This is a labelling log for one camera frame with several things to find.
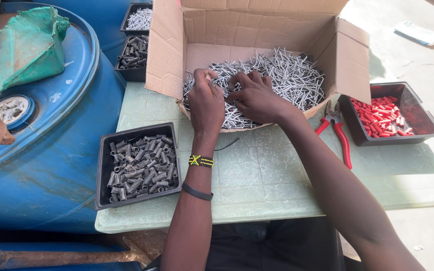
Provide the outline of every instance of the beaded bracelet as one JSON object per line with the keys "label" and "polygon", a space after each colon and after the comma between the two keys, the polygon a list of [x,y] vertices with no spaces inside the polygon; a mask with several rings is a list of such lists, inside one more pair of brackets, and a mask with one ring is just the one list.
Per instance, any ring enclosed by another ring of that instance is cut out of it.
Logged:
{"label": "beaded bracelet", "polygon": [[201,155],[191,155],[189,158],[189,164],[201,165],[201,166],[213,168],[214,159],[210,157],[201,156]]}

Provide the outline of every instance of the blue plastic barrel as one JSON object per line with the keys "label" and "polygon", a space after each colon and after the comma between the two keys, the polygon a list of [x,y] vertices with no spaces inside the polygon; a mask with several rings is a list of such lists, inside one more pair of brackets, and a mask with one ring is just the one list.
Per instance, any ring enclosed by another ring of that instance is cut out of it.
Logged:
{"label": "blue plastic barrel", "polygon": [[100,48],[115,65],[122,52],[126,35],[120,32],[130,3],[148,3],[149,0],[33,0],[67,9],[87,21],[95,30]]}
{"label": "blue plastic barrel", "polygon": [[[0,243],[3,251],[60,251],[60,252],[119,252],[122,248],[92,243]],[[137,262],[65,265],[54,267],[18,268],[18,271],[140,271]]]}
{"label": "blue plastic barrel", "polygon": [[[0,14],[41,6],[2,3]],[[116,130],[124,85],[90,25],[55,8],[71,22],[63,41],[64,72],[0,96],[34,101],[29,125],[13,133],[12,145],[0,145],[0,229],[95,232],[99,139]]]}

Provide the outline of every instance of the dark pants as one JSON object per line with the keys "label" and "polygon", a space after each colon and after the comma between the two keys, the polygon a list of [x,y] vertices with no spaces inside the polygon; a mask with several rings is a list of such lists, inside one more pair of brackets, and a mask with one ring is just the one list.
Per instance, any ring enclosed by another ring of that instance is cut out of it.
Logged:
{"label": "dark pants", "polygon": [[213,225],[206,271],[344,271],[341,243],[327,217],[271,221],[266,240],[241,238],[234,224]]}

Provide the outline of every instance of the green plastic bag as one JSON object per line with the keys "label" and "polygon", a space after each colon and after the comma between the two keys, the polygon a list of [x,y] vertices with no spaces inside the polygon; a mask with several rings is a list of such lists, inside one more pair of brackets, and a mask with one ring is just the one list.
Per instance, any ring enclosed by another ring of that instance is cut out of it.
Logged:
{"label": "green plastic bag", "polygon": [[19,11],[0,34],[0,94],[12,86],[62,73],[61,42],[69,19],[52,7]]}

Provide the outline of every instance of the concrete floor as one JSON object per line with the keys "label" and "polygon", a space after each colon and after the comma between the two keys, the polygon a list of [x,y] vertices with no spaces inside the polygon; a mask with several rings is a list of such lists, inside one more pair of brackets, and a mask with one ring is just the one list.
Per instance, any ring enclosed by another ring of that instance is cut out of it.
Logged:
{"label": "concrete floor", "polygon": [[[434,0],[350,0],[341,17],[370,34],[371,79],[408,82],[434,115],[434,46],[394,34],[394,26],[402,21],[434,31]],[[408,249],[434,271],[434,208],[387,213]],[[415,251],[415,246],[422,249]]]}

